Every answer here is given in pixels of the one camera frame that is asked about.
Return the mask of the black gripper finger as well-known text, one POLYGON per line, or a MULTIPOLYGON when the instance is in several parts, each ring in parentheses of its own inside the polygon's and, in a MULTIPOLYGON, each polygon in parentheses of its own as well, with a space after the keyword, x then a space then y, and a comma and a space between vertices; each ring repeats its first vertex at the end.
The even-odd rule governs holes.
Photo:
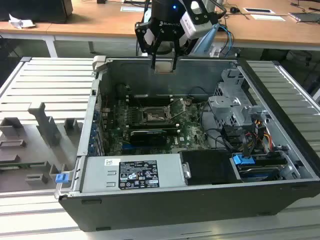
POLYGON ((157 51, 165 38, 164 29, 159 21, 137 22, 135 34, 141 51, 151 56, 151 69, 155 69, 157 51))
POLYGON ((176 70, 178 58, 188 55, 193 48, 193 42, 186 36, 185 31, 182 28, 174 30, 172 36, 174 57, 171 72, 176 70))

